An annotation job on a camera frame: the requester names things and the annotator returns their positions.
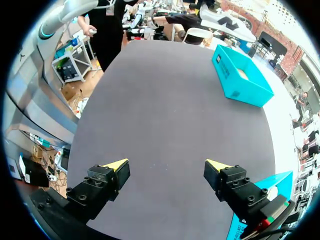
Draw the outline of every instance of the white shelf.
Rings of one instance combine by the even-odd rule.
[[[91,50],[91,46],[90,46],[90,41],[88,41],[88,44],[89,44],[89,48],[90,48],[90,51],[91,51],[91,55],[94,56],[92,50]],[[84,55],[84,58],[85,59],[77,59],[74,57],[75,54],[78,53],[77,49],[78,48],[82,48],[82,52],[80,54],[83,53]],[[62,59],[65,59],[65,58],[69,58],[71,60],[71,64],[73,65],[76,73],[78,76],[74,77],[74,78],[71,78],[71,79],[67,79],[67,80],[63,80],[60,76],[60,74],[58,73],[57,69],[56,69],[56,64],[59,63]],[[86,75],[87,72],[89,71],[95,71],[96,69],[93,68],[92,64],[91,64],[91,60],[89,58],[89,55],[88,55],[88,52],[86,50],[86,46],[85,46],[85,43],[83,40],[81,40],[79,42],[78,45],[76,45],[72,51],[66,51],[64,53],[63,56],[55,59],[53,62],[52,62],[52,68],[54,70],[54,72],[56,73],[56,75],[58,76],[60,82],[64,85],[66,83],[70,83],[70,82],[75,82],[75,81],[82,81],[82,82],[85,82],[85,79],[84,79],[84,76]]]

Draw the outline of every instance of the black cable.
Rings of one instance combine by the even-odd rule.
[[[259,240],[268,236],[271,236],[273,234],[278,234],[278,233],[285,233],[285,232],[292,232],[294,228],[291,227],[282,227],[273,231],[266,231],[263,233],[260,233],[258,236],[254,236],[252,238],[249,238],[249,240]]]

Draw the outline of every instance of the gray table surface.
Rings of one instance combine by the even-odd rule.
[[[88,226],[124,240],[225,239],[232,211],[203,177],[209,158],[275,173],[262,108],[225,98],[212,50],[134,41],[107,69],[79,120],[68,187],[88,168],[129,158],[131,177]]]

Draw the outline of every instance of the chair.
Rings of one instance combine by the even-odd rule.
[[[192,36],[203,38],[203,39],[212,39],[214,36],[214,34],[209,30],[192,27],[192,28],[189,28],[188,31],[186,31],[185,37],[182,41],[183,43],[186,43],[186,38],[188,35],[192,35]]]
[[[297,199],[299,196],[301,198],[308,197],[314,188],[318,186],[318,175],[309,175],[306,179],[298,179],[294,184],[293,196]]]
[[[316,168],[316,164],[319,164],[317,162],[318,157],[318,154],[314,154],[305,163],[301,163],[300,160],[298,161],[298,175],[300,178]]]

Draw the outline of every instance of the brick wall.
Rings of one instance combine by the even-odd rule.
[[[236,13],[239,12],[239,15],[248,19],[252,23],[251,32],[258,38],[262,32],[266,32],[274,39],[276,39],[279,43],[287,48],[287,52],[280,63],[281,67],[286,71],[288,75],[292,73],[292,71],[296,68],[297,64],[300,62],[304,52],[299,51],[299,55],[297,55],[297,46],[293,41],[291,41],[288,37],[283,35],[280,31],[273,28],[268,23],[260,22],[259,19],[256,19],[253,15],[246,12],[242,8],[228,2],[227,0],[221,1],[221,8],[223,11],[232,10]]]

